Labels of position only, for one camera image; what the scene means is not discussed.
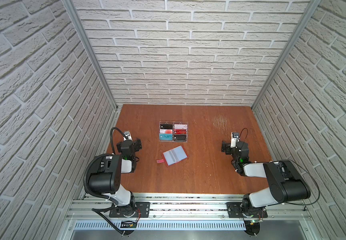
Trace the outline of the red leather card holder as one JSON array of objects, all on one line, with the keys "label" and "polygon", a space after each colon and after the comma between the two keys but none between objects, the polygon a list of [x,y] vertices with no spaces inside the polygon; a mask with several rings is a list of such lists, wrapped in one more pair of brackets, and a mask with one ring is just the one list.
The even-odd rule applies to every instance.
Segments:
[{"label": "red leather card holder", "polygon": [[188,154],[183,146],[175,147],[162,153],[162,158],[156,160],[158,164],[165,163],[167,166],[174,165],[188,158]]}]

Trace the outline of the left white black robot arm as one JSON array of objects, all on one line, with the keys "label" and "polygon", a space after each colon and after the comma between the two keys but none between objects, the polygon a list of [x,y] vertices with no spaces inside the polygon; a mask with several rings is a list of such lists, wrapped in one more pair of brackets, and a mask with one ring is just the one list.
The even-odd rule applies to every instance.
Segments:
[{"label": "left white black robot arm", "polygon": [[134,194],[121,185],[121,175],[133,173],[139,158],[136,152],[142,149],[140,139],[125,140],[117,144],[119,154],[102,154],[94,157],[85,169],[84,190],[89,195],[113,203],[114,209],[125,217],[138,213]]}]

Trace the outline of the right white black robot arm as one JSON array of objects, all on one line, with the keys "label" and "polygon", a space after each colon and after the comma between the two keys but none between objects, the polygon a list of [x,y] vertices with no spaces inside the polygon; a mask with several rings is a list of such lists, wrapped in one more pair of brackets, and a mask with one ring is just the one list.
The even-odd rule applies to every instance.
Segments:
[{"label": "right white black robot arm", "polygon": [[244,217],[263,217],[267,206],[308,199],[311,190],[301,174],[289,160],[256,163],[249,160],[245,142],[222,142],[221,151],[232,156],[231,164],[243,177],[266,179],[268,187],[246,194],[240,205]]}]

